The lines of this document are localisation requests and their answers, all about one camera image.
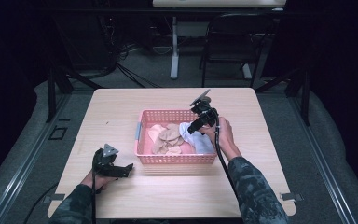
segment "patterned sleeve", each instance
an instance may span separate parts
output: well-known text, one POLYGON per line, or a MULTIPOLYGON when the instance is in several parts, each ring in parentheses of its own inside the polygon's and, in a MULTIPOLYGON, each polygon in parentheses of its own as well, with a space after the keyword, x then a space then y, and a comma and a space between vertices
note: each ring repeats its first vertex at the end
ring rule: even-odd
POLYGON ((49 224, 91 223, 91 188, 77 185, 62 201, 49 220, 49 224))
POLYGON ((288 223, 275 193, 263 174, 243 157, 232 159, 228 172, 238 194, 244 223, 288 223))

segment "wooden table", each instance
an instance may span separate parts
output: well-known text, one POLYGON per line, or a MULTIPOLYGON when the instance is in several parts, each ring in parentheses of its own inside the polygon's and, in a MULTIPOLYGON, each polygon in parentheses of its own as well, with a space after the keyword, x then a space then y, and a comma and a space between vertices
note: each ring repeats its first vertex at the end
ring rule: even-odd
MULTIPOLYGON (((97 195, 97 218, 240 217, 237 200, 216 158, 213 164, 143 165, 134 154, 138 118, 144 109, 190 109, 206 89, 97 90, 80 127, 56 193, 68 196, 91 168, 105 143, 119 150, 115 165, 134 164, 128 178, 97 195)), ((211 89, 211 106, 226 117, 242 155, 261 170, 278 198, 290 192, 253 89, 211 89)), ((289 216, 293 202, 282 201, 289 216)), ((53 201, 50 217, 60 201, 53 201)))

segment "person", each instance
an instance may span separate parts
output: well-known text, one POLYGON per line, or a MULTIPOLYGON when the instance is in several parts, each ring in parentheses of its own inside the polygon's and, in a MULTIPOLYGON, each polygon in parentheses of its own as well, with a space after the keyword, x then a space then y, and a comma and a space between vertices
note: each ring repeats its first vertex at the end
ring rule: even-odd
MULTIPOLYGON (((228 160, 228 174, 238 195, 243 223, 288 223, 289 218, 266 178, 241 155, 229 121, 220 117, 219 127, 219 146, 228 160)), ((207 134, 215 147, 215 126, 201 127, 199 132, 207 134)), ((95 188, 104 189, 115 179, 96 175, 95 188)), ((91 187, 92 172, 89 172, 58 206, 49 223, 91 223, 91 187)))
MULTIPOLYGON (((263 174, 247 161, 234 142, 228 120, 219 118, 219 146, 228 160, 228 174, 237 192, 243 223, 288 223, 289 218, 263 174)), ((215 126, 202 127, 215 147, 215 126)))

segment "pink plastic basket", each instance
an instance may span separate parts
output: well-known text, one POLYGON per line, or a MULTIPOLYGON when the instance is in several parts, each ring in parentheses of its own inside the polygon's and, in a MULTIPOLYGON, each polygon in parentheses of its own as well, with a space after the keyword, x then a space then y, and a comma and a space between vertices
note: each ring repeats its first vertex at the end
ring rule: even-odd
POLYGON ((180 148, 180 155, 161 155, 153 154, 153 141, 147 134, 148 130, 160 124, 166 127, 170 123, 180 124, 182 122, 192 122, 197 115, 190 110, 144 110, 139 117, 138 130, 135 136, 135 155, 141 160, 142 164, 212 164, 216 154, 196 154, 192 146, 184 142, 180 148))

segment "wire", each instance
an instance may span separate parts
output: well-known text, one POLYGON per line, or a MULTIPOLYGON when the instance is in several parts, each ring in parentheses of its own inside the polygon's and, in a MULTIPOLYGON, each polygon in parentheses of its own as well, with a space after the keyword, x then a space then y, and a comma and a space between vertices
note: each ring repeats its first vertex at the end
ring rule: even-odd
MULTIPOLYGON (((166 17, 164 17, 164 20, 165 20, 165 24, 167 24, 167 27, 168 27, 168 29, 170 30, 171 34, 172 34, 172 29, 171 29, 170 23, 168 22, 168 20, 167 20, 166 17)), ((170 52, 172 48, 173 48, 173 43, 171 43, 169 46, 157 46, 157 47, 153 47, 153 51, 154 51, 156 54, 163 55, 163 54, 166 54, 166 53, 170 52), (166 51, 164 51, 164 52, 158 52, 158 50, 156 50, 156 49, 159 49, 159 48, 168 48, 168 50, 166 50, 166 51)))
POLYGON ((92 169, 92 188, 91 188, 91 202, 92 202, 92 217, 91 217, 91 220, 92 220, 92 224, 96 224, 97 223, 97 218, 96 218, 96 208, 95 208, 95 193, 96 193, 96 190, 95 190, 95 176, 96 176, 96 173, 94 171, 94 169, 92 169))
POLYGON ((125 43, 123 49, 121 49, 119 59, 121 61, 124 61, 126 60, 127 56, 129 56, 129 54, 129 46, 127 45, 127 43, 125 43))
POLYGON ((26 224, 28 222, 28 219, 30 218, 31 214, 33 213, 34 209, 36 208, 37 204, 42 200, 43 197, 46 196, 46 194, 48 194, 52 189, 54 189, 55 187, 58 186, 58 182, 55 183, 53 186, 51 186, 48 190, 46 190, 34 203, 34 205, 32 206, 31 210, 28 212, 27 217, 24 219, 24 224, 26 224))
POLYGON ((152 87, 155 88, 161 88, 158 84, 153 83, 152 81, 141 77, 135 73, 133 73, 132 71, 130 71, 128 68, 124 67, 123 65, 121 65, 120 63, 117 63, 117 68, 127 77, 129 78, 131 81, 135 82, 137 85, 139 85, 142 88, 146 88, 146 86, 144 86, 141 82, 139 82, 136 77, 138 77, 139 79, 141 79, 142 81, 146 82, 147 84, 151 85, 152 87))
POLYGON ((223 170, 226 173, 226 176, 228 178, 229 184, 231 185, 232 190, 234 191, 235 197, 238 198, 237 191, 235 190, 234 183, 232 182, 231 178, 229 177, 228 168, 226 166, 225 160, 223 159, 222 151, 221 151, 220 145, 219 145, 219 134, 220 134, 219 117, 218 117, 218 114, 214 110, 212 110, 212 111, 214 112, 214 115, 216 116, 216 120, 215 120, 216 121, 216 127, 215 127, 215 130, 214 130, 214 136, 215 136, 214 144, 216 146, 216 153, 217 153, 217 156, 218 156, 218 158, 220 160, 220 163, 223 166, 223 170))
MULTIPOLYGON (((178 46, 184 44, 187 40, 189 40, 190 37, 186 37, 184 40, 182 40, 180 43, 178 43, 178 46)), ((171 51, 171 49, 173 48, 173 44, 170 44, 169 46, 155 46, 153 47, 153 51, 156 53, 156 54, 159 54, 159 55, 164 55, 166 53, 169 53, 171 51), (164 52, 159 52, 157 49, 164 49, 164 48, 168 48, 166 51, 164 52)))

